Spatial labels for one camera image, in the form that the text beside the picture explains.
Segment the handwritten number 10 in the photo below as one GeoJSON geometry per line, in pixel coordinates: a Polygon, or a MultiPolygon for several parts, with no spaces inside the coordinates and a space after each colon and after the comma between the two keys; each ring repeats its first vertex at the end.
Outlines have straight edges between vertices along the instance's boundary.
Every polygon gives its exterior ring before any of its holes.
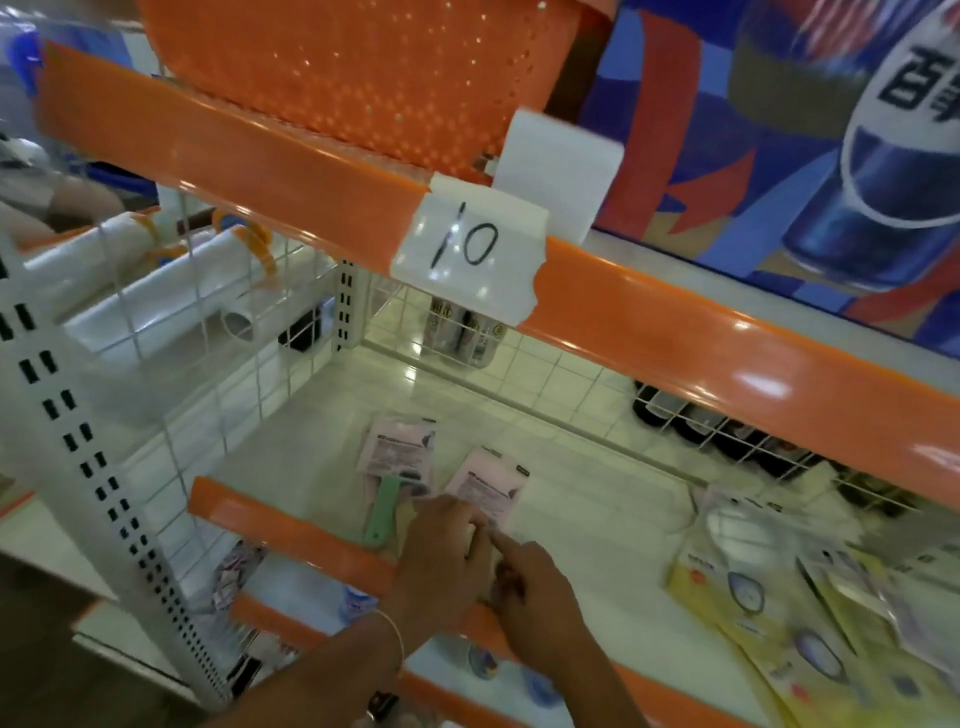
{"type": "MultiPolygon", "coordinates": [[[[444,240],[440,244],[440,247],[437,249],[437,253],[433,256],[433,262],[430,263],[430,270],[432,271],[437,267],[437,263],[440,262],[440,258],[443,256],[444,251],[446,250],[447,244],[450,242],[450,238],[453,237],[453,234],[460,229],[460,220],[464,216],[464,211],[467,209],[467,203],[460,203],[460,209],[457,210],[457,219],[453,221],[453,224],[450,226],[450,229],[444,235],[444,240]]],[[[496,245],[497,239],[500,237],[500,231],[496,228],[496,225],[493,223],[481,223],[476,225],[469,230],[467,235],[464,237],[464,258],[467,263],[470,265],[480,265],[484,260],[487,259],[487,256],[493,252],[493,246],[496,245]],[[480,255],[478,258],[471,258],[469,255],[470,249],[470,240],[473,239],[473,236],[482,230],[493,231],[493,237],[491,238],[490,244],[487,246],[487,249],[480,255]]]]}

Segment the hand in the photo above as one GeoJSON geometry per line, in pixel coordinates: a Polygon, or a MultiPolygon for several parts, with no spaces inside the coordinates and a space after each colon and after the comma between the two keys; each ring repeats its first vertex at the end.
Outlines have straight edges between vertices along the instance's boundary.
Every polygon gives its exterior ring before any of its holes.
{"type": "Polygon", "coordinates": [[[457,626],[490,581],[487,517],[471,503],[442,495],[410,523],[394,588],[380,609],[396,622],[407,655],[437,632],[457,626]],[[467,529],[476,526],[465,555],[467,529]]]}
{"type": "Polygon", "coordinates": [[[500,531],[491,533],[503,554],[496,566],[493,608],[520,661],[561,681],[561,671],[595,646],[573,587],[540,544],[518,544],[500,531]]]}

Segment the pepsi can graphic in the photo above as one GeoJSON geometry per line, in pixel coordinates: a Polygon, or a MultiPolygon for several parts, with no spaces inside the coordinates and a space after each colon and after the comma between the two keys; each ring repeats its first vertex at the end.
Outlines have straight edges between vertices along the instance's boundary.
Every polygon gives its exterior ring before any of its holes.
{"type": "Polygon", "coordinates": [[[960,6],[907,32],[867,84],[837,168],[783,237],[837,282],[884,291],[922,278],[960,238],[960,6]]]}

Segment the orange shelf edge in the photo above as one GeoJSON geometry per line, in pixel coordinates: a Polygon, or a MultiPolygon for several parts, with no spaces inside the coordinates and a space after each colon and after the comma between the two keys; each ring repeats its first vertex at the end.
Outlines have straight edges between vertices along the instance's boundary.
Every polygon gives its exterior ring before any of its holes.
{"type": "MultiPolygon", "coordinates": [[[[69,48],[45,63],[49,135],[389,276],[425,184],[69,48]]],[[[521,332],[960,508],[958,398],[555,238],[534,287],[521,332]]]]}
{"type": "MultiPolygon", "coordinates": [[[[281,614],[244,592],[238,594],[233,600],[230,617],[254,629],[276,635],[284,643],[300,651],[319,647],[330,637],[281,614]]],[[[469,726],[514,728],[521,725],[489,708],[465,700],[454,692],[446,691],[409,671],[404,671],[397,682],[401,693],[409,695],[416,702],[428,705],[442,716],[468,728],[469,726]]]]}
{"type": "MultiPolygon", "coordinates": [[[[213,478],[201,476],[194,480],[187,511],[245,539],[257,541],[278,553],[309,564],[331,578],[367,594],[386,595],[393,583],[395,566],[390,562],[357,544],[337,538],[318,526],[289,516],[255,498],[239,494],[213,478]]],[[[246,601],[273,612],[254,599],[248,598],[246,601]]],[[[237,605],[234,602],[233,612],[236,610],[237,605]]],[[[288,634],[318,634],[292,619],[277,615],[286,623],[295,625],[289,633],[282,633],[284,639],[287,639],[288,634]]],[[[256,626],[247,621],[250,617],[241,619],[234,615],[234,618],[256,626]]],[[[458,633],[495,654],[515,659],[496,616],[489,607],[482,604],[471,607],[458,633]]],[[[666,728],[703,725],[711,728],[747,728],[749,725],[626,667],[616,665],[616,669],[643,713],[666,728]]]]}

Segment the price tag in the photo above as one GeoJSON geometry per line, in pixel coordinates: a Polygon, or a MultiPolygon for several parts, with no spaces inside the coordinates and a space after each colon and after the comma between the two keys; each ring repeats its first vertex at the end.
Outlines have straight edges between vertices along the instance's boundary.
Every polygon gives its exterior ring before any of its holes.
{"type": "Polygon", "coordinates": [[[391,278],[508,326],[537,304],[547,211],[479,184],[434,175],[390,266],[391,278]]]}

